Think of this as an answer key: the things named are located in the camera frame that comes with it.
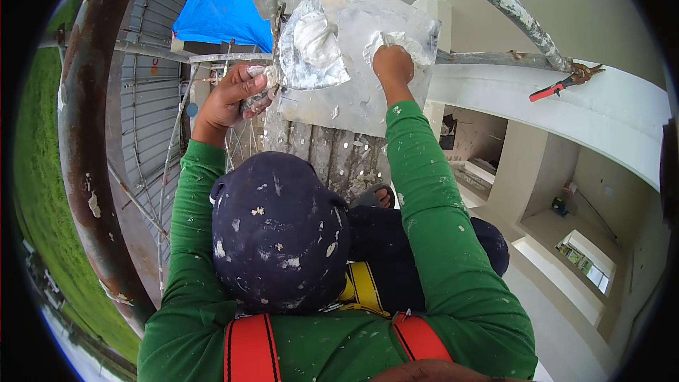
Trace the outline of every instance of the safety harness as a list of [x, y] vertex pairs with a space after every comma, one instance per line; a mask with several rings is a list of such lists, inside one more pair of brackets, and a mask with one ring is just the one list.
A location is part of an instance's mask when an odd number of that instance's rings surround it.
[[[398, 313], [392, 327], [410, 361], [453, 361], [441, 339], [424, 319]], [[278, 354], [268, 314], [232, 320], [226, 327], [225, 382], [281, 382]]]

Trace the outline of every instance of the window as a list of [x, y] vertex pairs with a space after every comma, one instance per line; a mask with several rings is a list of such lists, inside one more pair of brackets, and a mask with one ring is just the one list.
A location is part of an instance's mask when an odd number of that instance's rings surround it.
[[573, 245], [571, 242], [572, 235], [568, 235], [563, 241], [559, 242], [556, 249], [559, 250], [568, 261], [571, 261], [576, 267], [582, 271], [589, 280], [596, 285], [597, 288], [605, 295], [608, 283], [610, 282], [610, 274], [606, 274], [604, 270], [599, 268], [592, 262], [592, 259], [587, 257], [583, 252]]

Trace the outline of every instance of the foot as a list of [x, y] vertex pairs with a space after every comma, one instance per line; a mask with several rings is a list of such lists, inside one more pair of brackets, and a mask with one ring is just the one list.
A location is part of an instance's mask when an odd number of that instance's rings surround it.
[[377, 191], [375, 191], [375, 196], [377, 196], [379, 203], [381, 203], [383, 207], [389, 208], [389, 201], [391, 200], [389, 191], [387, 191], [384, 188], [378, 189]]

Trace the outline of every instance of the corrugated metal wall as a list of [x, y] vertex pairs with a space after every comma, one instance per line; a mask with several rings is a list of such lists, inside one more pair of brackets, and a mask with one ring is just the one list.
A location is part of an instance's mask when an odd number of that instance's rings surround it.
[[[134, 0], [130, 25], [123, 28], [127, 40], [169, 50], [172, 24], [186, 0]], [[179, 102], [180, 64], [166, 59], [127, 53], [121, 78], [122, 149], [130, 189], [154, 216], [159, 214], [160, 188], [165, 157]], [[175, 139], [170, 171], [165, 183], [163, 227], [170, 231], [174, 191], [179, 179], [179, 139]], [[148, 190], [145, 192], [144, 179]], [[157, 229], [146, 222], [157, 241]], [[170, 248], [165, 242], [162, 259]]]

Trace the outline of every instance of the blue tarp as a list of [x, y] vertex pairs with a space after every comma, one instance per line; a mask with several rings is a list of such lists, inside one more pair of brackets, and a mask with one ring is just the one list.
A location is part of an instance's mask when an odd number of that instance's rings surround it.
[[253, 0], [187, 0], [172, 26], [185, 42], [216, 43], [236, 39], [237, 45], [257, 45], [271, 52], [269, 21], [261, 19]]

